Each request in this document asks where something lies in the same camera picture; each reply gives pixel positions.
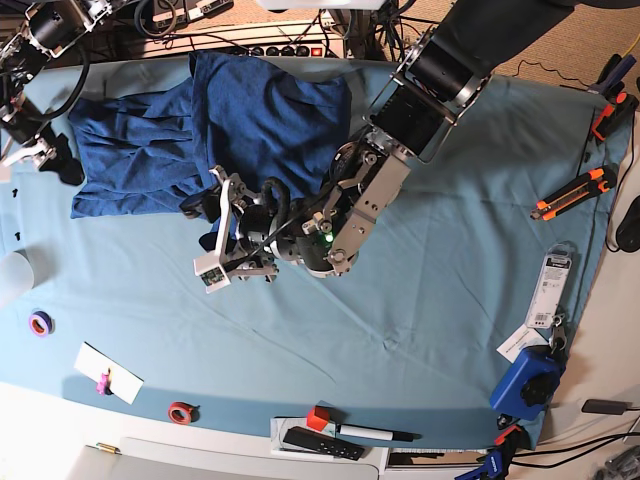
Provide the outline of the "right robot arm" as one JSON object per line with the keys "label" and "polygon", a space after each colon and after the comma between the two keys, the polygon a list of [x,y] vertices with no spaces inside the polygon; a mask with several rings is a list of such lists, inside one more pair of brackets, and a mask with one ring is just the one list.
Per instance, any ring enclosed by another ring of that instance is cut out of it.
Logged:
{"label": "right robot arm", "polygon": [[[34,3],[25,20],[1,45],[1,130],[8,134],[1,165],[30,161],[36,170],[53,172],[71,186],[84,182],[81,162],[73,157],[69,140],[57,134],[51,122],[66,114],[78,100],[86,83],[90,60],[81,38],[121,10],[126,1],[52,1]],[[41,112],[24,93],[50,62],[75,49],[81,73],[65,102]]]}

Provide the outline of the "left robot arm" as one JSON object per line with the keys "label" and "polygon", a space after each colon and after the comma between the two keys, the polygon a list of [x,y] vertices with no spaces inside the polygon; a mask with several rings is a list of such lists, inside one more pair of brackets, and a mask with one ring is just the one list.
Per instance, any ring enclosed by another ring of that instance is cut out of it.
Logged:
{"label": "left robot arm", "polygon": [[207,291],[236,278],[273,281],[282,261],[319,278],[348,273],[410,161],[430,161],[495,68],[574,9],[572,1],[456,2],[405,54],[312,198],[293,200],[272,177],[251,191],[239,175],[216,167],[217,185],[182,205],[185,215],[218,226],[214,248],[194,262]]}

